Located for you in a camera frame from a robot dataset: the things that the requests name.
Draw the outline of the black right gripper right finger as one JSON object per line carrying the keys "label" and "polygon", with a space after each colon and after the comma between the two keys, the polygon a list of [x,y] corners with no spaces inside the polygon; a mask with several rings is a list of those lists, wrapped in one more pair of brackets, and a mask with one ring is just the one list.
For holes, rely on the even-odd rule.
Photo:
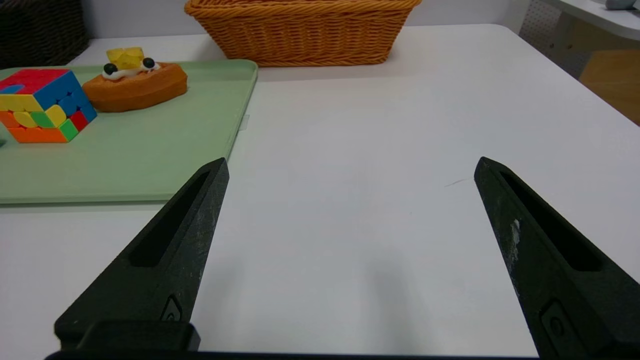
{"label": "black right gripper right finger", "polygon": [[500,162],[474,181],[542,359],[637,359],[640,286]]}

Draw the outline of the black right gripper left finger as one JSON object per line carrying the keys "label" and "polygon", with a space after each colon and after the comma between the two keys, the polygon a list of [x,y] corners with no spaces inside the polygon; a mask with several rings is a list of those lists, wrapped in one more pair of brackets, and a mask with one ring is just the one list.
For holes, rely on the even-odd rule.
{"label": "black right gripper left finger", "polygon": [[54,323],[62,351],[196,351],[191,316],[229,182],[208,162]]}

